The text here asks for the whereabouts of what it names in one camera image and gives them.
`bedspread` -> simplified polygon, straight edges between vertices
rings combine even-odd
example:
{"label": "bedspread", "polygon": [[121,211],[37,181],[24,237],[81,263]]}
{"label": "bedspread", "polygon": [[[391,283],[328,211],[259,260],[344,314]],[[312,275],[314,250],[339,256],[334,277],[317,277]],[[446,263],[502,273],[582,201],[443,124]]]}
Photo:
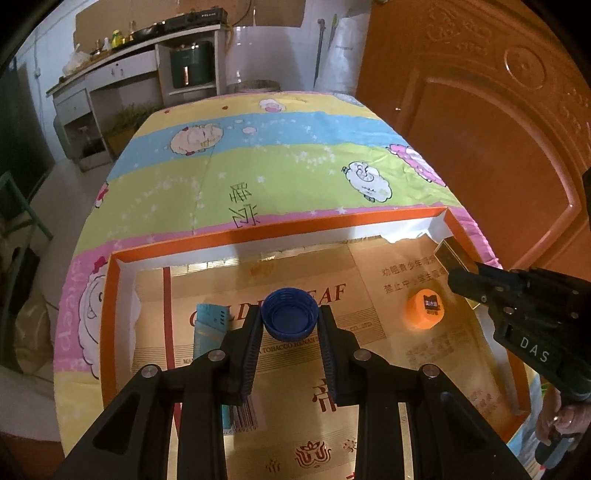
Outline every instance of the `bedspread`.
{"label": "bedspread", "polygon": [[446,205],[486,239],[406,140],[346,95],[229,95],[153,114],[101,188],[60,300],[54,372],[64,450],[102,411],[98,343],[112,251],[311,216]]}

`green appliance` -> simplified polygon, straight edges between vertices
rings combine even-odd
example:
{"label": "green appliance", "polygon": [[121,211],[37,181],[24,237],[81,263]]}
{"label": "green appliance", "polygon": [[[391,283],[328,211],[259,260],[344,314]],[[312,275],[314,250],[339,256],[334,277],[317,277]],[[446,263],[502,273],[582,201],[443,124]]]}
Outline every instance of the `green appliance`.
{"label": "green appliance", "polygon": [[170,54],[173,87],[184,88],[212,82],[214,79],[213,45],[210,41],[195,42]]}

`finger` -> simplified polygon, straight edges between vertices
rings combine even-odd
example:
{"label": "finger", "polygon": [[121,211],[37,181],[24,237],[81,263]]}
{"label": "finger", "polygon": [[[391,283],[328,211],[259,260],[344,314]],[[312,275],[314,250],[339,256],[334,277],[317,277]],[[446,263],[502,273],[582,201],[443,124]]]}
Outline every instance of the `finger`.
{"label": "finger", "polygon": [[535,437],[546,445],[550,445],[551,420],[547,420],[542,414],[538,416],[535,424]]}
{"label": "finger", "polygon": [[569,405],[558,412],[554,422],[557,432],[563,434],[583,433],[591,423],[591,405]]}
{"label": "finger", "polygon": [[556,412],[560,410],[560,392],[556,390],[554,385],[550,385],[546,394],[544,395],[544,403],[542,404],[542,413],[547,417],[554,417]]}

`pink sheep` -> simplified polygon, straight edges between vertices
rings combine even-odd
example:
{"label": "pink sheep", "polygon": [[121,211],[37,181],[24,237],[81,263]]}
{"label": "pink sheep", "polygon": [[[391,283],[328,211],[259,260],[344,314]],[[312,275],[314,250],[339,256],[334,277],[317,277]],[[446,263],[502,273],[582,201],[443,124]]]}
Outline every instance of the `pink sheep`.
{"label": "pink sheep", "polygon": [[285,111],[285,105],[282,103],[276,102],[272,98],[268,98],[266,100],[261,100],[259,102],[259,106],[265,111],[269,113],[279,113]]}
{"label": "pink sheep", "polygon": [[416,150],[413,150],[412,148],[405,145],[394,144],[387,147],[387,150],[390,153],[402,158],[410,167],[413,168],[415,172],[419,174],[419,176],[425,180],[437,183],[437,185],[441,185],[442,187],[446,186],[441,177],[437,175],[437,172],[433,170],[432,166],[429,165],[421,156],[421,154]]}

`orange door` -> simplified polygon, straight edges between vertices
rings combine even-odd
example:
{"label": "orange door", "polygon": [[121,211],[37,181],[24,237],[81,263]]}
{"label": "orange door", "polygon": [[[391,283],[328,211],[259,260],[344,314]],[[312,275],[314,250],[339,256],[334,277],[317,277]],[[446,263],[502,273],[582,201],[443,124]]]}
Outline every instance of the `orange door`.
{"label": "orange door", "polygon": [[591,280],[591,91],[527,7],[374,3],[357,98],[422,153],[505,268]]}

